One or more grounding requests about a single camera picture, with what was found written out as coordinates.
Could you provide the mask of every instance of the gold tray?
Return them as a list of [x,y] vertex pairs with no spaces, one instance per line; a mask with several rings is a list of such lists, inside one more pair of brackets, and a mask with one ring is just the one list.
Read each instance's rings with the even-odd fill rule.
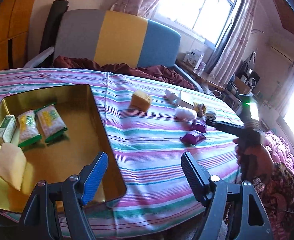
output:
[[[92,202],[88,205],[114,201],[126,193],[126,186],[111,150],[106,131],[89,85],[67,85],[31,90],[5,97],[0,103],[0,125],[7,114],[15,117],[30,109],[56,102],[56,109],[68,127],[63,140],[51,145],[41,142],[24,149],[27,164],[21,191],[0,178],[0,209],[21,213],[36,183],[61,182],[90,164],[98,151],[108,154],[108,168]],[[12,143],[18,144],[19,131]]]

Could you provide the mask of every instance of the illuminated screen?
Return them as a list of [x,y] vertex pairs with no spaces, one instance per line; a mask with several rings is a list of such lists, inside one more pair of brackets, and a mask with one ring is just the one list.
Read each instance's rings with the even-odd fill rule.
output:
[[258,107],[255,102],[245,103],[250,106],[251,118],[259,121]]

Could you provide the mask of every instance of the yellow sponge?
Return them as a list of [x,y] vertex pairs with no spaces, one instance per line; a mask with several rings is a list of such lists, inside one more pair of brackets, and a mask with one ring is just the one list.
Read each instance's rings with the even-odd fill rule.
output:
[[131,97],[130,105],[136,106],[142,111],[146,112],[149,109],[151,102],[151,96],[147,95],[141,90],[137,90]]
[[3,143],[0,149],[0,177],[20,190],[26,166],[26,157],[18,146]]

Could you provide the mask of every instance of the hand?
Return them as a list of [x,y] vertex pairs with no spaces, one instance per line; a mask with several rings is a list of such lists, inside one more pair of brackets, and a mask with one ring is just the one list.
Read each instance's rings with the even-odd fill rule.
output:
[[[238,144],[239,138],[233,140],[235,144]],[[255,170],[254,176],[259,177],[264,184],[267,184],[270,180],[271,174],[274,170],[274,161],[272,160],[269,152],[262,145],[255,147],[248,147],[245,152],[239,150],[238,145],[235,148],[237,153],[237,164],[241,162],[241,156],[245,155],[255,155],[257,157],[257,168]]]

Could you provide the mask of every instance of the window frame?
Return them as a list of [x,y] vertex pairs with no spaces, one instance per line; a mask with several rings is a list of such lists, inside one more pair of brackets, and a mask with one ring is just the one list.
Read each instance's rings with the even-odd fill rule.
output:
[[202,7],[199,8],[199,14],[198,14],[197,19],[196,19],[195,22],[194,22],[194,26],[193,26],[193,28],[189,28],[189,27],[187,27],[187,26],[185,26],[185,25],[179,23],[179,22],[177,21],[177,19],[173,21],[173,20],[167,18],[166,16],[163,16],[163,15],[157,13],[159,5],[157,5],[157,7],[155,8],[155,10],[153,11],[153,13],[152,13],[150,19],[151,19],[151,20],[154,20],[154,21],[156,21],[156,22],[160,22],[160,23],[162,23],[162,24],[164,24],[164,25],[167,25],[167,26],[169,26],[169,27],[171,27],[171,28],[173,28],[173,29],[176,29],[177,31],[182,31],[182,32],[184,32],[185,34],[187,34],[187,35],[189,35],[189,36],[192,36],[193,38],[195,38],[195,39],[201,41],[202,43],[204,43],[205,45],[209,46],[210,48],[215,49],[215,48],[217,47],[217,44],[218,44],[218,43],[220,42],[220,40],[221,40],[221,35],[222,35],[223,32],[225,31],[225,28],[226,28],[226,25],[227,25],[228,21],[231,20],[231,19],[230,19],[230,15],[232,14],[232,12],[233,12],[233,10],[234,10],[234,7],[235,7],[235,5],[236,5],[236,2],[237,2],[237,0],[234,0],[233,3],[231,2],[231,0],[226,0],[226,1],[231,5],[231,8],[230,8],[230,10],[229,10],[228,17],[227,17],[227,19],[226,19],[226,22],[224,23],[223,28],[221,29],[220,35],[219,35],[219,37],[218,37],[216,43],[212,43],[211,41],[209,41],[209,40],[207,40],[205,37],[203,37],[201,34],[198,34],[197,32],[195,32],[195,31],[193,30],[193,28],[195,27],[195,25],[196,25],[196,23],[197,23],[197,21],[198,21],[198,19],[199,19],[199,17],[200,17],[201,10],[202,10],[202,8],[203,8],[203,6],[204,6],[206,0],[204,0],[204,2],[203,2],[203,4],[202,4]]

